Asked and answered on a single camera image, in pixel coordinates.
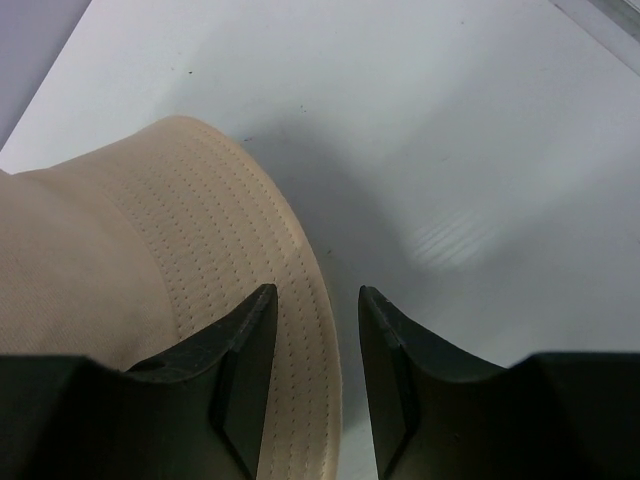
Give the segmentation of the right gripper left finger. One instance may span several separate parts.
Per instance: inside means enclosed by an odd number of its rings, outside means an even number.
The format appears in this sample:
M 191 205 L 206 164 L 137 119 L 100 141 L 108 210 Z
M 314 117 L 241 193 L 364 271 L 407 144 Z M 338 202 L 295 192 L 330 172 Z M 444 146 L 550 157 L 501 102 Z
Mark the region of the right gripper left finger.
M 253 479 L 276 287 L 126 371 L 83 356 L 1 359 L 5 479 Z

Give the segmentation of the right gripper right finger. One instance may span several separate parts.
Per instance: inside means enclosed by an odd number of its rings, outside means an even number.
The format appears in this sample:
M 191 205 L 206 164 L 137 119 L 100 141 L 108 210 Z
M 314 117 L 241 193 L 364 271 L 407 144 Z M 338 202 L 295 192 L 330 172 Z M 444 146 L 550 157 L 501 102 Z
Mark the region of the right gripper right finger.
M 380 478 L 638 477 L 637 354 L 546 352 L 503 368 L 366 286 L 358 322 Z

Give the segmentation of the beige bucket hat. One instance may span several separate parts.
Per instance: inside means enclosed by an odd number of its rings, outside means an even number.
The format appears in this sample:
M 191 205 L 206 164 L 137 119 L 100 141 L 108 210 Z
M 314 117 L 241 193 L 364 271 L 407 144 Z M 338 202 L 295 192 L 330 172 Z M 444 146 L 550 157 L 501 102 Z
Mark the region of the beige bucket hat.
M 59 165 L 1 176 L 1 349 L 119 369 L 278 291 L 261 479 L 332 479 L 342 426 L 329 295 L 271 178 L 238 144 L 168 117 Z

